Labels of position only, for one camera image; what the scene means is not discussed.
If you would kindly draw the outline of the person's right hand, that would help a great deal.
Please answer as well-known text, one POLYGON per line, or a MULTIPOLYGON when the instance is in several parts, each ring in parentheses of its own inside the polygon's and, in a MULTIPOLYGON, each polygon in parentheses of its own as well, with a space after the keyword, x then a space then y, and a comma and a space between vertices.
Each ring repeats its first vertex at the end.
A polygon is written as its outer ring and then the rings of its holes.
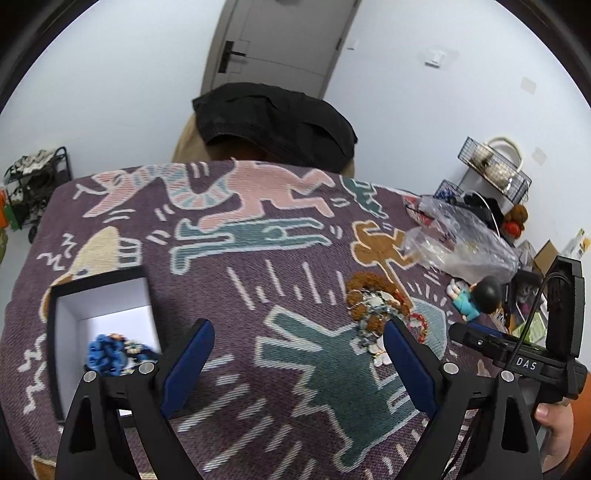
POLYGON ((562 464, 570 452, 574 431, 572 406, 569 402, 540 403, 535 411, 535 419, 550 433, 542 464, 542 471, 547 473, 562 464))

